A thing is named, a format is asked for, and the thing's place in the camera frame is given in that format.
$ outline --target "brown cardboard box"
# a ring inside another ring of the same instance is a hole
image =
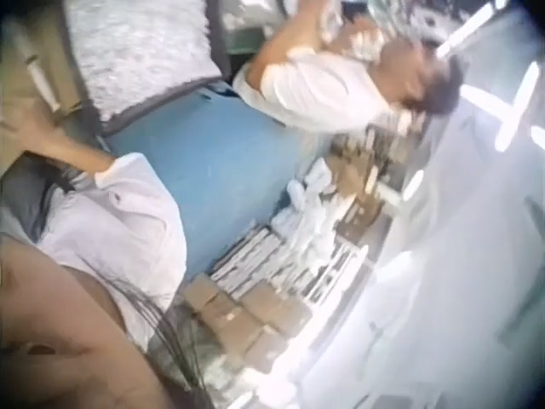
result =
[[[337,225],[337,234],[359,246],[367,229],[380,215],[381,209],[382,202],[380,200],[365,193],[359,194],[347,214]]]
[[[259,372],[269,373],[274,361],[288,348],[288,342],[275,331],[265,330],[248,349],[244,361]]]
[[[358,174],[367,181],[371,168],[373,167],[373,157],[371,153],[362,152],[358,156],[351,158],[350,163],[354,165]]]
[[[201,310],[201,319],[215,333],[233,321],[242,311],[226,293],[219,292]]]
[[[220,287],[206,274],[199,274],[182,292],[184,302],[194,311],[201,311],[214,298]]]
[[[357,194],[364,189],[364,178],[358,173],[358,169],[353,164],[346,164],[336,182],[337,192],[347,198]]]
[[[258,320],[268,323],[280,308],[284,299],[265,280],[260,281],[242,296],[240,302]]]
[[[237,307],[229,320],[216,332],[218,339],[227,354],[240,356],[259,337],[262,323],[256,320],[252,314]]]
[[[312,317],[312,310],[303,301],[291,297],[280,305],[269,323],[285,337],[293,338]]]

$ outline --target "blue wall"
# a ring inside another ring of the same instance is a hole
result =
[[[209,91],[173,101],[109,140],[116,154],[144,153],[180,206],[187,278],[270,218],[322,142]]]

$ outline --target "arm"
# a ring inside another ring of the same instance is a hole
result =
[[[286,62],[288,53],[294,47],[322,49],[320,16],[328,1],[308,0],[304,2],[299,13],[265,43],[246,72],[246,82],[250,87],[258,91],[261,90],[261,79],[267,66]]]
[[[353,50],[353,39],[356,36],[370,36],[377,39],[380,34],[381,29],[370,17],[358,15],[353,22],[348,21],[342,27],[337,37],[324,46],[324,50],[333,54],[350,55]]]
[[[48,116],[48,108],[40,101],[22,104],[9,133],[14,142],[29,152],[64,162],[84,172],[94,174],[110,168],[115,158],[70,138],[60,127],[55,127]]]

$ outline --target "woman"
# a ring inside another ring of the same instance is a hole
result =
[[[358,18],[332,44],[322,41],[330,0],[301,2],[299,12],[268,40],[233,80],[251,107],[314,133],[364,130],[390,107],[446,115],[457,106],[463,72],[457,58],[439,60],[420,41],[396,37],[366,66],[345,56],[349,37],[378,33]]]
[[[55,192],[37,248],[4,237],[0,392],[14,407],[212,407],[163,320],[186,267],[178,207],[146,159],[70,139],[28,104],[21,148],[83,173]],[[146,360],[156,332],[182,369],[176,387]]]

